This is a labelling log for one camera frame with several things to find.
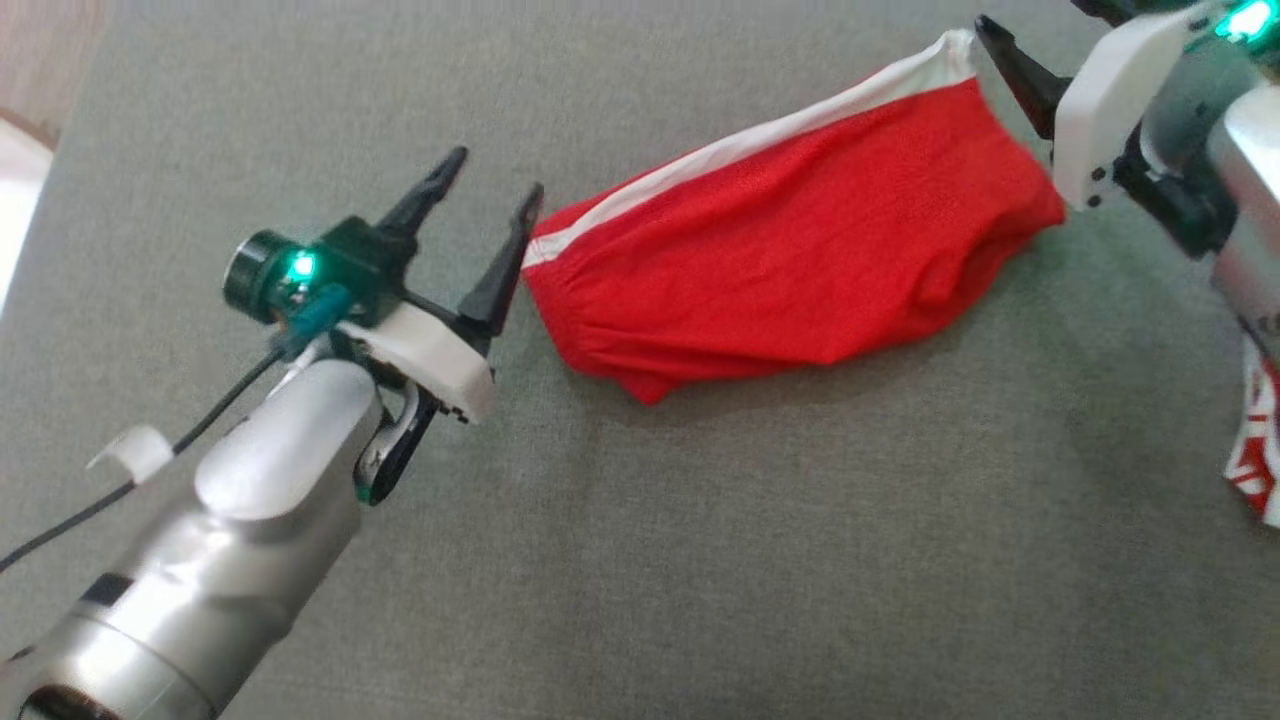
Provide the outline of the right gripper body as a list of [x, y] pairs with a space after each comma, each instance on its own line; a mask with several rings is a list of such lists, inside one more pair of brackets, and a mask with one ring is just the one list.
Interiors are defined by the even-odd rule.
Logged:
[[1083, 3], [1108, 32], [1059, 104], [1053, 182], [1070, 205], [1115, 184], [1189, 258], [1219, 252], [1236, 205], [1210, 163], [1210, 135], [1242, 92], [1216, 33], [1226, 3]]

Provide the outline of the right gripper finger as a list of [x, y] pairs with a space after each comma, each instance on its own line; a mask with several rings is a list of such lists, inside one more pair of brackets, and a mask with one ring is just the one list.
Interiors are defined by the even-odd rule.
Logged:
[[975, 36], [1042, 140], [1053, 141], [1059, 104], [1071, 77], [1057, 76], [1024, 53], [1015, 36], [988, 15], [975, 18]]

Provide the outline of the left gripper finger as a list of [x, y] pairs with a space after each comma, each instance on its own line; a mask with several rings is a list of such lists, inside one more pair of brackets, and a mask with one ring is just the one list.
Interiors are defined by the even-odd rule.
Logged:
[[468, 160], [468, 149], [452, 149], [375, 224], [379, 246], [417, 246], [419, 232], [445, 200]]
[[490, 350], [506, 328], [544, 197], [544, 186], [532, 184], [509, 220], [507, 240], [457, 307], [454, 331], [476, 351]]

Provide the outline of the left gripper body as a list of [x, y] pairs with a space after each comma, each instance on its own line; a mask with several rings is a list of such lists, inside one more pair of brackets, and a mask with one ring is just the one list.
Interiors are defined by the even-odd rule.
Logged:
[[461, 316], [404, 288], [408, 263], [371, 245], [338, 250], [338, 283], [355, 297], [338, 325], [338, 357], [375, 384], [378, 424], [355, 469], [366, 506], [390, 496], [435, 416], [479, 424], [497, 401], [492, 366]]

